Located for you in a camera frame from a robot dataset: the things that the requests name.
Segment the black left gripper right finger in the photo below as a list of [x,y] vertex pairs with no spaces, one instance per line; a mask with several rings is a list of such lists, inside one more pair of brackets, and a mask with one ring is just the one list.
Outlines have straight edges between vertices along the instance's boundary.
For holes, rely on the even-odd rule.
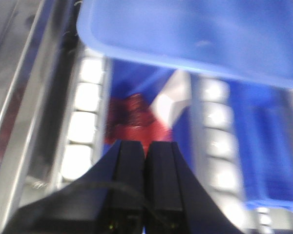
[[239,234],[184,160],[176,142],[153,142],[145,164],[146,197],[166,224],[146,219],[147,234]]

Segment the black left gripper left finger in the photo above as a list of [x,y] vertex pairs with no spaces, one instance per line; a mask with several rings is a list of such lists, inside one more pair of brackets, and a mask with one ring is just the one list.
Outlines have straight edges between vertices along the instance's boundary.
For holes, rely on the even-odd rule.
[[145,154],[138,141],[116,141],[83,176],[17,210],[5,234],[140,234]]

